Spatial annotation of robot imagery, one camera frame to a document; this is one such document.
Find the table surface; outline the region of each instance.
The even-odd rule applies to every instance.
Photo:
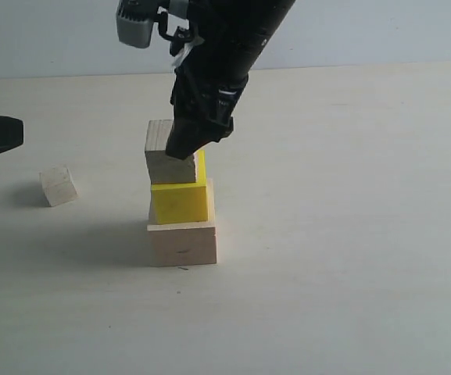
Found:
[[[172,84],[0,80],[0,374],[451,373],[451,62],[253,72],[206,147],[219,264],[187,270],[147,266]]]

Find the black robotic arm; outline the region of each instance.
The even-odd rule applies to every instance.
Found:
[[[249,71],[295,0],[120,0],[117,33],[135,48],[150,46],[154,23],[177,57],[171,94],[174,127],[166,153],[185,159],[234,130],[232,113]],[[168,14],[189,28],[167,33]]]

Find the block tower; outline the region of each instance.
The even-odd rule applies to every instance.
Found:
[[[147,231],[155,266],[217,262],[213,181],[206,176],[203,150],[186,160],[166,155],[172,120],[150,121],[145,160],[151,181]]]

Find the yellow block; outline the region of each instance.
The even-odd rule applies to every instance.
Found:
[[[204,151],[198,151],[197,181],[190,184],[153,184],[152,204],[159,225],[208,221]]]

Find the wooden block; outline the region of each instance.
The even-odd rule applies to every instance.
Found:
[[[152,204],[158,224],[202,222],[209,219],[204,151],[199,158],[198,179],[191,184],[153,184]]]
[[[188,184],[197,181],[195,155],[179,160],[170,158],[165,153],[172,126],[172,120],[149,122],[145,140],[145,161],[151,184]]]
[[[77,198],[70,171],[66,166],[57,166],[39,173],[46,199],[51,207],[62,205]]]
[[[156,224],[151,204],[147,231],[152,242],[154,266],[194,266],[217,263],[217,227],[213,182],[207,181],[208,217],[201,223]]]

